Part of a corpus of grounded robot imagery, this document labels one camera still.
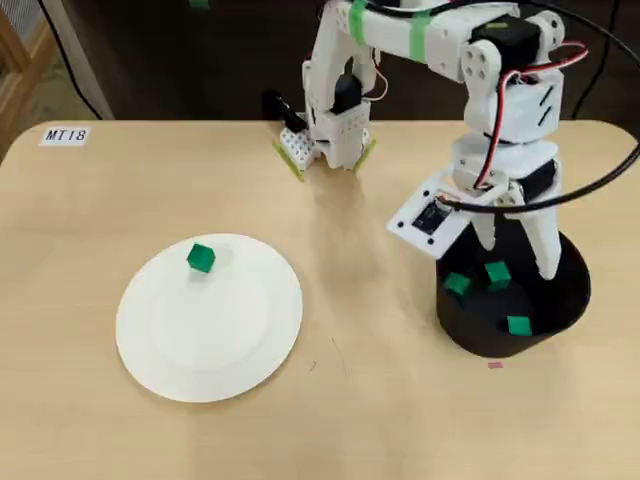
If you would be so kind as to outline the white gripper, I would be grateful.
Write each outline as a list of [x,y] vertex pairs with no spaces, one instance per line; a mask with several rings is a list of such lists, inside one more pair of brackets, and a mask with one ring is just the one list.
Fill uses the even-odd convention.
[[[460,190],[471,190],[486,159],[490,140],[480,134],[466,134],[452,149],[453,181]],[[497,185],[505,178],[508,189],[495,197],[490,206],[519,206],[546,200],[561,191],[562,167],[559,147],[548,140],[525,144],[499,144],[485,182]],[[476,214],[475,233],[487,251],[495,247],[496,214]],[[521,215],[521,225],[535,256],[539,275],[553,280],[559,267],[559,231],[556,208],[540,209]]]

